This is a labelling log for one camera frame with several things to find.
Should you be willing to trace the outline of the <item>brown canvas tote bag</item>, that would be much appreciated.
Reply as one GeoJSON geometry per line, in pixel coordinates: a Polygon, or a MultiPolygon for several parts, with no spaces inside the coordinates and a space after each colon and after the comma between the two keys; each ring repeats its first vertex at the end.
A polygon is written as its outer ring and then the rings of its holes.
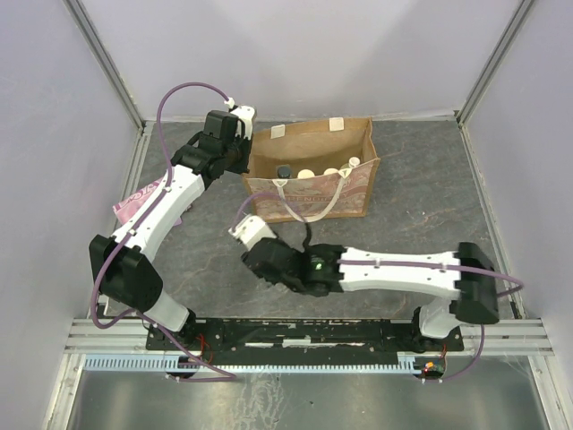
{"type": "Polygon", "coordinates": [[[243,181],[254,196],[253,212],[268,223],[363,217],[379,164],[372,120],[332,117],[255,133],[243,181]],[[361,164],[341,170],[351,157],[361,164]],[[282,165],[291,167],[289,179],[278,179],[282,165]],[[338,174],[323,175],[327,168],[338,169],[338,174]],[[299,179],[302,169],[310,169],[315,177],[299,179]]]}

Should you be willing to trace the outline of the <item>yellow-green pump lotion bottle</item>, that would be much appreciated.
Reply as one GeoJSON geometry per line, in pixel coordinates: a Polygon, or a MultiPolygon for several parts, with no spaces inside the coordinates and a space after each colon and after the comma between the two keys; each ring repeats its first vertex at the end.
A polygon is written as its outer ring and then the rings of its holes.
{"type": "Polygon", "coordinates": [[[358,157],[351,157],[348,159],[347,163],[345,163],[340,169],[353,169],[358,167],[361,164],[361,160],[358,157]]]}

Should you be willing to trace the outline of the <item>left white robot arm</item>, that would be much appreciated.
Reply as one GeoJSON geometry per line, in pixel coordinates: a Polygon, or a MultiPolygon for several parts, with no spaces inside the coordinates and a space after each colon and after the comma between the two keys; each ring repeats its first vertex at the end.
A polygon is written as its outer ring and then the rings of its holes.
{"type": "Polygon", "coordinates": [[[152,262],[175,222],[215,180],[247,172],[255,117],[248,106],[210,111],[203,129],[174,153],[149,199],[112,236],[90,242],[92,297],[110,297],[167,329],[178,349],[195,344],[195,315],[164,290],[152,262]]]}

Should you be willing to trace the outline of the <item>yellow-green bottle white cap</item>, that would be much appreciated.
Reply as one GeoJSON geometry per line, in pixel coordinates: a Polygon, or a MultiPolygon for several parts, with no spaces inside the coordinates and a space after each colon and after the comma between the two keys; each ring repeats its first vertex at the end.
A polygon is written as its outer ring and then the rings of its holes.
{"type": "Polygon", "coordinates": [[[302,169],[298,172],[299,179],[315,177],[315,174],[310,169],[302,169]]]}

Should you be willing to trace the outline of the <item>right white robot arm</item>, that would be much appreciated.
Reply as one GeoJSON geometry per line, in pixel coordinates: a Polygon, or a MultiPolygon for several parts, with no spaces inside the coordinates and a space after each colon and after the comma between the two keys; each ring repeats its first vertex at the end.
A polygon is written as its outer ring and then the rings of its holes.
{"type": "Polygon", "coordinates": [[[411,342],[428,350],[461,323],[499,322],[494,266],[481,248],[461,242],[453,252],[380,254],[342,245],[310,245],[298,251],[265,237],[242,256],[258,278],[297,294],[388,290],[431,296],[409,329],[411,342]]]}

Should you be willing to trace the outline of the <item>tall clear glass bottle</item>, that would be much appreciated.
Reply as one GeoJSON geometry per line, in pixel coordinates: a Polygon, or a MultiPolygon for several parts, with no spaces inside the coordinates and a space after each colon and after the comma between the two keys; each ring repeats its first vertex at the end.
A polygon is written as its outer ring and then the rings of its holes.
{"type": "Polygon", "coordinates": [[[277,168],[278,179],[289,179],[292,176],[292,169],[288,165],[282,165],[277,168]]]}

